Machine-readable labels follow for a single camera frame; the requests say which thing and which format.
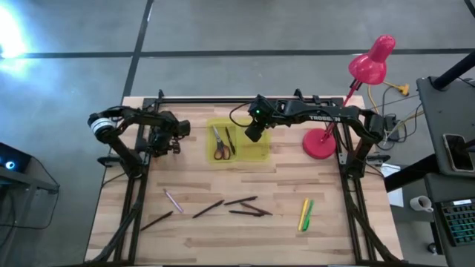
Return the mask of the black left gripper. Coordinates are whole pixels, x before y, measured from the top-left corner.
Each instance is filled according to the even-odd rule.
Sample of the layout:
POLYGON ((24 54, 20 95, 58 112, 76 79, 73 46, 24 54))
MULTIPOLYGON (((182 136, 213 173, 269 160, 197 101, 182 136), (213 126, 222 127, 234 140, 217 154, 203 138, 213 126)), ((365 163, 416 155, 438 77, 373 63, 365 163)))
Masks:
POLYGON ((177 126, 177 120, 164 122, 161 126, 156 126, 152 131, 148 152, 150 154, 167 154, 170 151, 173 154, 179 154, 181 150, 178 142, 177 126))

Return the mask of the scissors with orange handles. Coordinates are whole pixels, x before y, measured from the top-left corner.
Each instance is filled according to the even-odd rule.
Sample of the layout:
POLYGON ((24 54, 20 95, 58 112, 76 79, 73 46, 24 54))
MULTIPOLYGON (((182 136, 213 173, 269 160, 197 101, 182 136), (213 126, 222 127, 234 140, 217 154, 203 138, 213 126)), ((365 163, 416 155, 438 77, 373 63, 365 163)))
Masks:
POLYGON ((214 159, 216 160, 229 160, 231 157, 231 151, 229 146, 225 145, 223 140, 220 137, 220 134, 218 133, 218 130, 215 126, 212 127, 212 130, 214 132, 214 136, 216 139, 216 144, 217 147, 214 151, 214 159))

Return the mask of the slim black pen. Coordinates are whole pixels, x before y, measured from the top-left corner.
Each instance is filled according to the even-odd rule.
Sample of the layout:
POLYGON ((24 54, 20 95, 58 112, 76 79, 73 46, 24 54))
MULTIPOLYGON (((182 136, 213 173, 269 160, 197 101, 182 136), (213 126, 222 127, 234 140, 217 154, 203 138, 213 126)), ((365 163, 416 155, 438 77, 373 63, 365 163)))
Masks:
POLYGON ((225 127, 225 131, 226 131, 227 139, 229 141, 229 147, 231 149, 231 152, 232 152, 233 155, 236 155, 236 148, 235 148, 234 143, 232 141, 231 134, 230 134, 230 131, 229 131, 228 127, 225 127))

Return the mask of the yellow-green plastic supply box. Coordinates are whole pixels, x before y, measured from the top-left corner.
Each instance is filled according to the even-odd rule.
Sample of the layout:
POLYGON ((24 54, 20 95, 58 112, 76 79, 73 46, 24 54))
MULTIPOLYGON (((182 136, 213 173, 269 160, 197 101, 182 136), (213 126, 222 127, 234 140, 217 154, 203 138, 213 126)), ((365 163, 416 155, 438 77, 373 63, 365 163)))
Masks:
POLYGON ((264 133, 258 142, 251 141, 244 133, 246 129, 233 123, 229 118, 218 117, 212 118, 207 121, 206 133, 207 133, 207 152, 206 155, 210 162, 260 162, 266 161, 270 154, 270 135, 264 133), (236 148, 236 155, 231 152, 229 160, 216 160, 214 159, 214 151, 217 147, 216 139, 212 127, 215 126, 220 134, 224 144, 229 146, 225 127, 228 127, 232 141, 236 148))

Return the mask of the pink purple pen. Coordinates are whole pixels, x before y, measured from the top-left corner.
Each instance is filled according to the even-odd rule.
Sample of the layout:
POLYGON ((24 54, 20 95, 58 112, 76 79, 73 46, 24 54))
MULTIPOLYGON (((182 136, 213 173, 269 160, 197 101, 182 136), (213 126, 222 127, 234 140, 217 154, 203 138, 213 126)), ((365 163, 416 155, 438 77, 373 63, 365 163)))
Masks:
POLYGON ((174 207, 182 214, 184 212, 184 210, 180 206, 180 204, 173 198, 173 196, 166 189, 163 189, 163 191, 164 191, 164 194, 167 196, 167 198, 174 205, 174 207))

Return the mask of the red desk lamp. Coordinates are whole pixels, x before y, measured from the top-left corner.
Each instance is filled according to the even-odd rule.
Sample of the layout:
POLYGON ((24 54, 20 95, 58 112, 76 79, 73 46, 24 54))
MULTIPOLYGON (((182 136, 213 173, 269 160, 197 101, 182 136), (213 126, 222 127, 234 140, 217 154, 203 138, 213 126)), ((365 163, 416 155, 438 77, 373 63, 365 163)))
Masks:
MULTIPOLYGON (((348 66, 353 77, 350 91, 343 101, 345 106, 353 94, 363 85, 380 85, 387 74, 386 60, 393 52, 396 40, 391 35, 382 35, 377 38, 373 46, 366 53, 355 57, 348 66)), ((303 149, 315 159, 326 159, 336 150, 336 140, 332 136, 335 123, 330 123, 324 130, 312 129, 304 135, 303 149)))

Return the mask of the yellow highlighter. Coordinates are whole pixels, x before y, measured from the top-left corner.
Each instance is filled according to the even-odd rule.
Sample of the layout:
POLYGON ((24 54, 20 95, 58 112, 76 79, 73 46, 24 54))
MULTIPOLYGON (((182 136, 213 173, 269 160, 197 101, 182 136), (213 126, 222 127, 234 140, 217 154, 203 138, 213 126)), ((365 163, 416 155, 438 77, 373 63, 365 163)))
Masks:
POLYGON ((298 231, 303 231, 302 229, 303 229, 304 220, 305 220, 305 216, 306 216, 306 213, 307 213, 308 205, 309 205, 309 198, 305 198, 304 199, 304 204, 303 204, 302 209, 301 209, 301 215, 300 215, 299 223, 298 223, 298 231))

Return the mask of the green highlighter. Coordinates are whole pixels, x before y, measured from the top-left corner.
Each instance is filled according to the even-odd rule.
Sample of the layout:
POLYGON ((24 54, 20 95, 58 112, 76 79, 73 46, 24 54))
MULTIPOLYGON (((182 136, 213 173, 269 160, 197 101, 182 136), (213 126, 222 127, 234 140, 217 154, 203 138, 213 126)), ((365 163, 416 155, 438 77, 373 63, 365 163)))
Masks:
POLYGON ((311 200, 309 202, 309 206, 308 206, 308 209, 307 209, 307 213, 306 213, 306 216, 304 218, 304 223, 303 223, 303 226, 302 226, 302 231, 307 231, 307 229, 309 228, 309 224, 310 224, 310 220, 311 220, 311 216, 312 216, 312 208, 314 206, 314 200, 311 200))

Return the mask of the black power adapter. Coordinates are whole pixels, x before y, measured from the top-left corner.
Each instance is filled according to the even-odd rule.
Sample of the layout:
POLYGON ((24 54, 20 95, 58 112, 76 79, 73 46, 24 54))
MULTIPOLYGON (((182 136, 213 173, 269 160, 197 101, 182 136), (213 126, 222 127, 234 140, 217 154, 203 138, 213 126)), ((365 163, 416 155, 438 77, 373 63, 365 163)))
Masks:
POLYGON ((387 134, 387 141, 397 142, 400 138, 399 129, 397 125, 399 120, 395 114, 388 114, 384 117, 384 127, 387 134))

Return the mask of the black device with blue light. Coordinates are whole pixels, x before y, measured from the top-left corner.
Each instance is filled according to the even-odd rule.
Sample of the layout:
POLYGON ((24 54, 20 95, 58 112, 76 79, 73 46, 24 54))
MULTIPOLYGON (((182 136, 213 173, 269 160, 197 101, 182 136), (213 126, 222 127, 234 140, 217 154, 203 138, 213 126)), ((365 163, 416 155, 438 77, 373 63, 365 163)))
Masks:
POLYGON ((42 180, 34 165, 33 156, 0 142, 0 184, 18 183, 56 194, 59 186, 42 180))

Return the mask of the dark grey side desk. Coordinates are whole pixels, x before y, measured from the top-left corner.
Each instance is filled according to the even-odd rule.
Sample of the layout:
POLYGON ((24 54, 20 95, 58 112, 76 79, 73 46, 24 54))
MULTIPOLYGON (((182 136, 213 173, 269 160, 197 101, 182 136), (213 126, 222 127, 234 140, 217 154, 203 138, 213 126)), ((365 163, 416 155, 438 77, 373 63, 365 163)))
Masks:
POLYGON ((437 189, 466 187, 475 191, 475 171, 455 171, 443 140, 444 134, 464 137, 471 163, 475 166, 475 87, 463 81, 452 81, 443 90, 437 90, 433 87, 435 83, 432 76, 416 81, 434 153, 387 177, 384 184, 388 192, 419 179, 437 189))

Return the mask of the white mug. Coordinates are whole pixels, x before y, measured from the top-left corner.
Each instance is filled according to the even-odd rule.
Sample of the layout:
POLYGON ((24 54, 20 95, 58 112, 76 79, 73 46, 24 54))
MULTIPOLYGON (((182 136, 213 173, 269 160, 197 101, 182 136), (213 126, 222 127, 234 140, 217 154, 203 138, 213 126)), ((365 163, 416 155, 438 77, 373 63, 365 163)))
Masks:
POLYGON ((414 211, 423 211, 427 213, 433 213, 432 201, 426 196, 414 197, 409 202, 410 207, 414 211))

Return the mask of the black stand pole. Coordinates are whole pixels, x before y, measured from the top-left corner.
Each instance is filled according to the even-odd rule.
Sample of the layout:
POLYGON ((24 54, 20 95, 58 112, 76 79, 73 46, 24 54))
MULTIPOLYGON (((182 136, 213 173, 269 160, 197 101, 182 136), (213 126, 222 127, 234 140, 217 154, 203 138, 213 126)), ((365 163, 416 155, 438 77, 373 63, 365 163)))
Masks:
POLYGON ((469 53, 464 59, 457 62, 453 67, 441 76, 431 81, 434 89, 439 91, 447 90, 447 86, 459 78, 462 74, 475 67, 475 50, 469 53))

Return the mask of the black smartphone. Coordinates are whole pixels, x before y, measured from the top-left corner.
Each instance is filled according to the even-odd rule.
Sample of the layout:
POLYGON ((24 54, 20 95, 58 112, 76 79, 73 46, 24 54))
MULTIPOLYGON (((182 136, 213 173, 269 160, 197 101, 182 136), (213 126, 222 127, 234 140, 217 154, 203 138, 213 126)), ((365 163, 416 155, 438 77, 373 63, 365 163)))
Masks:
POLYGON ((442 139, 451 168, 457 172, 475 172, 475 165, 471 159, 471 146, 467 146, 465 138, 459 134, 445 133, 442 139))

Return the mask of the black keyboard green keys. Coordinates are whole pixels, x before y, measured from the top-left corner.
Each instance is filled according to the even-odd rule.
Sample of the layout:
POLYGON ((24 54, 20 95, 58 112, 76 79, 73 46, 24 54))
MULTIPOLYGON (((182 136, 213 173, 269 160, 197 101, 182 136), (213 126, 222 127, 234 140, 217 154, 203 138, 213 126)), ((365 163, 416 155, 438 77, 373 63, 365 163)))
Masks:
POLYGON ((475 198, 437 202, 452 246, 475 245, 475 198))

